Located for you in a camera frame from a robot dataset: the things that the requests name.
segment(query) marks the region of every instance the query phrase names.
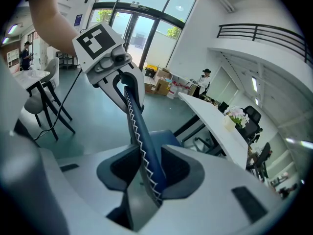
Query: door frame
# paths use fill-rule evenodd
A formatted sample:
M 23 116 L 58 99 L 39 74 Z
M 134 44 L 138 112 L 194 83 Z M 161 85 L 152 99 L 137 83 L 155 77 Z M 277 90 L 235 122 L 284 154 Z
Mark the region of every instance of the door frame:
M 133 31 L 134 31 L 134 28 L 135 28 L 135 26 L 137 24 L 138 18 L 139 17 L 145 17 L 145 18 L 149 18 L 151 20 L 154 20 L 153 25 L 152 25 L 152 27 L 150 29 L 149 35 L 147 37 L 147 40 L 146 40 L 146 43 L 145 43 L 145 47 L 143 48 L 142 55 L 141 55 L 141 58 L 140 58 L 140 62 L 139 62 L 139 65 L 138 65 L 138 68 L 142 71 L 144 63 L 145 63 L 147 55 L 148 55 L 148 52 L 149 52 L 149 48 L 150 48 L 152 39 L 153 39 L 153 37 L 155 35 L 157 26 L 158 26 L 158 24 L 160 22 L 160 18 L 151 16 L 151 15 L 148 15 L 148 14 L 145 14 L 145 13 L 142 13 L 142 12 L 137 12 L 137 11 L 132 11 L 132 10 L 117 9 L 117 10 L 115 10 L 114 15 L 112 15 L 112 20 L 110 21 L 110 24 L 109 24 L 111 27 L 113 26 L 114 19 L 115 19 L 116 14 L 118 12 L 119 13 L 131 14 L 131 17 L 130 17 L 130 20 L 129 20 L 127 26 L 126 26 L 125 35 L 124 35 L 125 43 L 123 44 L 123 47 L 124 47 L 126 52 L 128 51 L 128 47 L 130 45 L 131 38 L 132 38 L 132 35 L 133 35 Z

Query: cardboard box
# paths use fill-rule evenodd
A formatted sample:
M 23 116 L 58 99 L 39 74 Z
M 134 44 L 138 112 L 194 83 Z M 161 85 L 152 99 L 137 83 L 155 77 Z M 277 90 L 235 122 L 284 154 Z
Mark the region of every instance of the cardboard box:
M 170 73 L 170 70 L 167 69 L 167 68 L 162 68 L 162 70 L 163 70 L 163 71 L 166 71 L 166 72 L 168 72 L 168 73 Z
M 192 95 L 194 94 L 194 92 L 195 92 L 196 88 L 197 88 L 197 86 L 196 86 L 196 85 L 194 85 L 194 84 L 193 84 L 193 85 L 191 85 L 191 87 L 190 87 L 190 91 L 189 91 L 188 95 L 192 96 Z
M 145 76 L 144 79 L 145 79 L 145 93 L 154 94 L 156 91 L 156 84 L 154 82 L 154 79 L 147 76 Z
M 156 77 L 163 77 L 165 79 L 170 79 L 172 80 L 173 75 L 170 74 L 168 71 L 166 71 L 165 69 L 158 69 L 156 72 Z
M 166 96 L 172 86 L 172 81 L 169 79 L 163 79 L 161 77 L 156 77 L 156 90 L 155 94 L 164 95 Z

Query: black cable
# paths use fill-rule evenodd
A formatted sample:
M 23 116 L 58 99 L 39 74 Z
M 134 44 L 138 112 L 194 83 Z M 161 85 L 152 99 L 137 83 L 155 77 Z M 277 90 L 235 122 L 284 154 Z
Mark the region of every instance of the black cable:
M 62 102 L 62 104 L 61 104 L 61 106 L 60 106 L 60 109 L 59 109 L 58 114 L 57 114 L 57 119 L 55 119 L 55 122 L 54 122 L 53 126 L 52 126 L 50 129 L 48 129 L 48 130 L 43 130 L 43 131 L 38 135 L 38 137 L 36 137 L 36 138 L 34 139 L 34 141 L 38 140 L 38 139 L 41 138 L 43 135 L 47 134 L 47 133 L 48 133 L 49 131 L 51 131 L 52 128 L 55 126 L 55 124 L 57 123 L 57 121 L 58 121 L 58 119 L 59 119 L 59 115 L 60 115 L 62 106 L 63 106 L 65 100 L 67 99 L 68 94 L 69 94 L 70 91 L 72 90 L 74 84 L 76 83 L 76 80 L 78 79 L 80 73 L 82 73 L 82 70 L 80 70 L 80 72 L 79 72 L 78 75 L 76 76 L 76 78 L 75 78 L 75 80 L 74 80 L 72 86 L 70 87 L 69 91 L 67 92 L 67 94 L 66 94 L 66 96 L 65 96 L 65 98 L 64 98 L 64 100 L 63 100 L 63 102 Z

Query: poster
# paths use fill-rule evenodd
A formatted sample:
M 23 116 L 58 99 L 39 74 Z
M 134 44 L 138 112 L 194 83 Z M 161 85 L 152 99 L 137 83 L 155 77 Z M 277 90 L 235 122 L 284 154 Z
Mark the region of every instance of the poster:
M 80 14 L 80 15 L 76 16 L 74 26 L 79 26 L 80 25 L 80 21 L 82 20 L 82 17 L 83 17 L 83 14 Z

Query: flower bouquet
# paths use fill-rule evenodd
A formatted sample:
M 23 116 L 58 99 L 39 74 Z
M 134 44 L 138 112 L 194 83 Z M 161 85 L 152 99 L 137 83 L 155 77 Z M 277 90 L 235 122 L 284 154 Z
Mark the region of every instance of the flower bouquet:
M 248 115 L 238 106 L 229 106 L 224 113 L 235 123 L 235 125 L 237 124 L 240 129 L 244 128 L 246 123 L 249 122 Z

